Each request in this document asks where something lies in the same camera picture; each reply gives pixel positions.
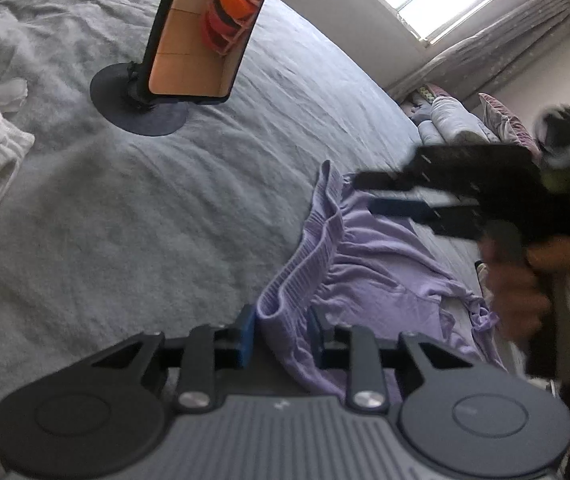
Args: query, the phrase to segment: window frame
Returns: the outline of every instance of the window frame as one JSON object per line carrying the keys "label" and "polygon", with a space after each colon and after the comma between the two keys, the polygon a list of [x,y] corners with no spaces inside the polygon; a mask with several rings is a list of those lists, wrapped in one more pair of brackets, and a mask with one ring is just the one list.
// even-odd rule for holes
{"label": "window frame", "polygon": [[470,16],[474,13],[485,7],[489,2],[492,0],[475,0],[467,9],[459,12],[456,16],[452,19],[443,23],[439,28],[435,31],[430,33],[426,38],[421,38],[421,35],[410,25],[406,20],[402,18],[400,12],[407,7],[413,0],[405,1],[398,9],[392,7],[387,1],[385,0],[378,0],[380,4],[382,4],[392,15],[400,22],[402,25],[414,36],[416,41],[421,43],[425,48],[428,48],[434,44],[436,44],[439,40],[443,39],[448,33],[453,31],[456,27],[458,27],[461,23],[465,22]]}

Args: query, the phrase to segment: black bracket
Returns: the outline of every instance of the black bracket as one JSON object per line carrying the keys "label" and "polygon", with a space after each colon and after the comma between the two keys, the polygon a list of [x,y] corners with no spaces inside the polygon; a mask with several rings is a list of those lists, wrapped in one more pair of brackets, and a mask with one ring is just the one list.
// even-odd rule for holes
{"label": "black bracket", "polygon": [[307,311],[307,332],[316,367],[346,370],[345,404],[356,412],[386,413],[389,395],[383,368],[404,361],[396,341],[378,339],[364,326],[334,326],[312,306]]}
{"label": "black bracket", "polygon": [[9,394],[0,402],[0,459],[35,478],[94,478],[156,447],[170,419],[159,395],[180,367],[177,413],[219,405],[215,371],[243,368],[252,353],[255,309],[231,325],[198,326],[184,338],[138,334]]}

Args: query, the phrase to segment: hand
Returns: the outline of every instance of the hand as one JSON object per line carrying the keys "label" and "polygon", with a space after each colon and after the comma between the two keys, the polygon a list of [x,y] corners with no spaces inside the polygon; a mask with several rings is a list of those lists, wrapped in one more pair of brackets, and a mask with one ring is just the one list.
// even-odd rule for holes
{"label": "hand", "polygon": [[485,238],[480,243],[488,264],[488,288],[494,294],[492,309],[499,315],[499,332],[506,339],[524,342],[540,328],[540,318],[550,309],[550,300],[539,290],[534,272],[570,276],[570,238],[557,237],[531,246],[527,261],[531,268],[501,263],[499,248]]}

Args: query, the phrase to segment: patterned curtain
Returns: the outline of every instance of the patterned curtain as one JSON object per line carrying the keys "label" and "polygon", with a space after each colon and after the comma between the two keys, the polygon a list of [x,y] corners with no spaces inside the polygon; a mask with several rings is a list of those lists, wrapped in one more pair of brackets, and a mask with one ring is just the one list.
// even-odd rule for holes
{"label": "patterned curtain", "polygon": [[479,92],[492,94],[568,35],[569,0],[530,0],[385,91],[401,102],[422,84],[435,83],[472,110]]}

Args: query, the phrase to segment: gray bedspread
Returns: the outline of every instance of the gray bedspread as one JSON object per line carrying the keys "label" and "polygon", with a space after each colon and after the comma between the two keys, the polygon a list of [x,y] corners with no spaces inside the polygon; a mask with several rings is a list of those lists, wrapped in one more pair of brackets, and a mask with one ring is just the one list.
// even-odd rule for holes
{"label": "gray bedspread", "polygon": [[[267,0],[231,98],[162,138],[88,98],[140,60],[159,0],[0,0],[0,82],[36,144],[0,206],[0,399],[140,331],[184,335],[255,300],[296,247],[319,164],[398,165],[417,129],[338,47]],[[425,235],[473,286],[470,246]]]}

